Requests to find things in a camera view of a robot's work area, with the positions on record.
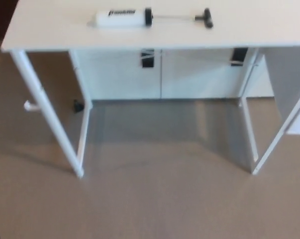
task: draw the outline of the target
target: white table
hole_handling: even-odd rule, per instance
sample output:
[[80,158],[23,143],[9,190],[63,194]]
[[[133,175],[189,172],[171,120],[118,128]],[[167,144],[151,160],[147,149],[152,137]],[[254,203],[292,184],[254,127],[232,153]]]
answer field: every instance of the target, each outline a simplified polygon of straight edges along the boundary
[[[158,15],[194,15],[210,8],[214,28],[207,30],[202,24],[189,21],[155,21],[151,28],[93,29],[87,26],[91,16],[98,10],[111,8],[152,7]],[[39,109],[49,123],[68,161],[78,177],[84,175],[84,158],[89,112],[92,100],[99,97],[97,89],[89,86],[91,74],[87,72],[87,58],[128,54],[130,60],[139,57],[141,49],[161,53],[172,49],[224,49],[248,47],[244,64],[238,74],[241,110],[246,122],[251,159],[251,172],[256,174],[290,124],[300,115],[300,0],[19,0],[2,50],[10,52]],[[85,100],[79,149],[76,153],[34,71],[27,52],[68,51],[74,71]],[[254,65],[265,56],[270,82],[282,117],[281,128],[273,138],[264,155],[258,155],[252,122],[246,101],[252,85]],[[120,71],[129,71],[126,65]],[[111,67],[111,62],[103,67]],[[156,89],[155,76],[147,75],[147,83],[137,85],[128,98],[159,98],[162,89]],[[120,99],[120,94],[113,96]]]

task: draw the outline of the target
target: white metal leg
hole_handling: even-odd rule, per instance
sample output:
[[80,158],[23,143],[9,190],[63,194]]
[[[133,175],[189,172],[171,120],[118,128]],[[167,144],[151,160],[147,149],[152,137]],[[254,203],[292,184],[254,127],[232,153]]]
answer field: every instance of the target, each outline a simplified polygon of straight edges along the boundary
[[239,106],[242,107],[243,110],[243,116],[246,125],[247,136],[248,136],[248,143],[255,162],[258,160],[258,150],[257,150],[257,143],[256,143],[254,130],[253,130],[253,124],[250,118],[250,113],[249,113],[249,108],[247,103],[247,93],[248,93],[249,79],[257,61],[258,52],[259,52],[258,48],[248,49],[243,64],[243,68],[242,68],[242,74],[241,74],[242,85],[239,91],[239,96],[240,96]]
[[82,95],[83,95],[84,100],[85,100],[85,107],[91,109],[92,106],[93,106],[91,96],[90,96],[90,93],[89,93],[89,89],[85,84],[84,76],[83,76],[81,68],[80,68],[80,64],[79,64],[79,60],[78,60],[76,50],[74,50],[74,49],[69,50],[69,56],[70,56],[70,59],[71,59],[72,64],[73,64],[75,74],[77,76],[79,87],[81,89]]
[[277,145],[277,143],[279,142],[279,140],[281,139],[281,137],[284,135],[285,131],[289,127],[290,123],[293,121],[295,116],[298,114],[299,110],[300,110],[300,98],[297,101],[297,103],[296,103],[295,107],[293,108],[293,110],[290,112],[289,116],[286,118],[283,125],[278,130],[277,134],[275,135],[273,141],[271,142],[271,144],[267,148],[266,152],[264,153],[262,158],[259,160],[257,166],[255,167],[255,169],[253,171],[253,174],[257,174],[258,171],[261,169],[261,167],[264,165],[264,163],[268,159],[269,155],[274,150],[275,146]]
[[83,164],[84,155],[85,155],[90,109],[91,108],[89,108],[89,105],[85,106],[84,116],[82,118],[80,140],[79,140],[78,153],[77,153],[77,158],[81,166]]
[[76,153],[63,129],[39,79],[34,71],[28,56],[24,50],[13,50],[11,56],[19,69],[26,85],[35,98],[49,126],[55,134],[60,146],[62,147],[69,163],[73,167],[78,177],[83,177],[84,170],[78,161]]

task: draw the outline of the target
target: white tabletop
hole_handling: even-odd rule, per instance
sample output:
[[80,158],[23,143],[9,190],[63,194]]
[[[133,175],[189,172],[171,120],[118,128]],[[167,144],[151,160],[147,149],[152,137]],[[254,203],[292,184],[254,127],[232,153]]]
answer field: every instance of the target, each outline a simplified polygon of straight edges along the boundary
[[[190,16],[209,7],[214,28],[179,20],[154,20],[151,28],[87,26],[96,11],[144,7]],[[300,0],[19,0],[2,49],[292,45],[300,45]]]

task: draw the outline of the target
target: bottle label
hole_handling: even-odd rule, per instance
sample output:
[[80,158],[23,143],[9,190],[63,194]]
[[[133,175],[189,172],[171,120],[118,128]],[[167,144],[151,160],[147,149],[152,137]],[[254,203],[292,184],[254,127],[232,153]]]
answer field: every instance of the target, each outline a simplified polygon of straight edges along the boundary
[[135,10],[111,10],[108,13],[108,16],[112,15],[133,15],[135,14]]

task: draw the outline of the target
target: white hook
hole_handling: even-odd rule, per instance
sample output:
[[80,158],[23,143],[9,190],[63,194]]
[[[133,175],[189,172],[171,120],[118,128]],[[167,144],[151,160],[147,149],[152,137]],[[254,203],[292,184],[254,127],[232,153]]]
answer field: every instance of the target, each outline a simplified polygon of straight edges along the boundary
[[39,111],[40,107],[38,105],[31,104],[29,101],[25,101],[24,109],[26,111],[33,112],[33,111]]

